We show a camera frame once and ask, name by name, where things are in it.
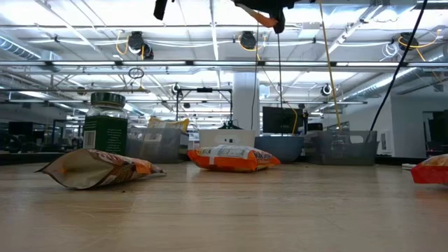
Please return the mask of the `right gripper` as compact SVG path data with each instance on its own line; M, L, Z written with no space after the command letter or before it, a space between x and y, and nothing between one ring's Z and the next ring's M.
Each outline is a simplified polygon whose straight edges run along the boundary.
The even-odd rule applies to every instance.
M275 11L272 18L276 20L274 32L281 34L285 29L285 16L283 8L293 8L301 0L232 0L235 5L244 5L256 11Z

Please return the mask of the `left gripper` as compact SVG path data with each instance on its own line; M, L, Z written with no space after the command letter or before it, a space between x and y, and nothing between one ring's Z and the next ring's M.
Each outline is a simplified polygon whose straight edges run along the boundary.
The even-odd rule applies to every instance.
M156 0L153 15L158 20L163 20L168 0Z

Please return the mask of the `silver spoon with orange handle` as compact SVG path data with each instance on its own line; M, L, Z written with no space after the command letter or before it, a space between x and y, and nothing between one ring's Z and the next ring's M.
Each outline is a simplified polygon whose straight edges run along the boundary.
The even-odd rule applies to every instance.
M270 18L270 17L266 17L262 14L260 14L258 11L253 10L249 7L243 7L242 8L255 20L257 20L258 23L260 23L261 25L263 25L264 27L268 27L268 28L272 28L274 27L277 23L278 20L274 19L274 18Z

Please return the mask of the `white plastic bin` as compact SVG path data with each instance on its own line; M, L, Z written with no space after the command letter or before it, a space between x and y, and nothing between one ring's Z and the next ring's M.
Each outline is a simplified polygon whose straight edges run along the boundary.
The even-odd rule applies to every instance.
M217 147L219 145L254 147L256 132L246 129L200 129L199 146Z

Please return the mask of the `green-lidded glass jar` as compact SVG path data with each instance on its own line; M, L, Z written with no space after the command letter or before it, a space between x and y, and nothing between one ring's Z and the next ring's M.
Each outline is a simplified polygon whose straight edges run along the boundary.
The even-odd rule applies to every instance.
M124 155L128 119L125 97L111 92L94 92L83 126L83 148Z

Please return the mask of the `orange ramen packet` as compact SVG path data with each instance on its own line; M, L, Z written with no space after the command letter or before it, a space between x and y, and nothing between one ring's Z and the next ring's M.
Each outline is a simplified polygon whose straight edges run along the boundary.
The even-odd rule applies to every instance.
M272 154L249 146L219 145L188 151L198 167L216 172L256 172L280 165Z

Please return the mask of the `orange taco mix pouch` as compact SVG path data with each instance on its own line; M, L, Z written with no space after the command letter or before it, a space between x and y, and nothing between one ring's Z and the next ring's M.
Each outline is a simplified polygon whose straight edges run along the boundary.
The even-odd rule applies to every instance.
M47 174L65 188L74 190L166 175L163 169L146 160L84 148L57 158L37 172Z

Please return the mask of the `red ramen packet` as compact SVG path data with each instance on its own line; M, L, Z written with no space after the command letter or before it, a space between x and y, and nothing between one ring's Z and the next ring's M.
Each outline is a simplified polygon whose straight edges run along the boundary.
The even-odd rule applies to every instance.
M430 157L410 171L415 183L448 186L448 154Z

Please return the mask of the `white pillar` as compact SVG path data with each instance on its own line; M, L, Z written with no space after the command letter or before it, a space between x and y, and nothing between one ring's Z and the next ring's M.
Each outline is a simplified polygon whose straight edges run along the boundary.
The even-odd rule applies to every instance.
M237 72L232 85L234 123L244 129L260 132L259 80L256 72Z

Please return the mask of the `blue bowl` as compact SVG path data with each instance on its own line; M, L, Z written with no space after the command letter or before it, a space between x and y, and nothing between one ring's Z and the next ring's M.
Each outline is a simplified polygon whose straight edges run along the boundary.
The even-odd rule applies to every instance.
M302 154L304 138L301 136L257 136L255 148L272 154L282 163L294 162Z

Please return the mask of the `grey plastic bin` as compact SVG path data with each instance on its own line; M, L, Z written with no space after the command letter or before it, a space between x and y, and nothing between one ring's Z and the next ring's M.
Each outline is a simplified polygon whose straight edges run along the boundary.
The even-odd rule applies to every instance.
M131 128L125 155L155 164L180 163L188 159L188 133L174 128Z
M304 136L304 151L317 165L372 166L379 142L377 131L320 131Z

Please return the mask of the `black desktop monitor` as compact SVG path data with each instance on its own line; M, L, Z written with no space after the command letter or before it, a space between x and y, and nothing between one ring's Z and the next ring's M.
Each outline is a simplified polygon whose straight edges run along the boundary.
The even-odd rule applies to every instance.
M430 113L424 126L426 155L448 154L448 110Z

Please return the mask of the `long ceiling light rail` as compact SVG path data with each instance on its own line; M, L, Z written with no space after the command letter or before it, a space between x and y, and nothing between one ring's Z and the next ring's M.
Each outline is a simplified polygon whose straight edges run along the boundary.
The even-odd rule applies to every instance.
M275 61L203 61L203 60L165 60L165 61L0 61L7 67L149 67L149 66L207 66L207 67L327 67L327 62L275 62ZM330 62L331 67L397 67L398 62ZM448 62L404 62L402 67L448 67Z

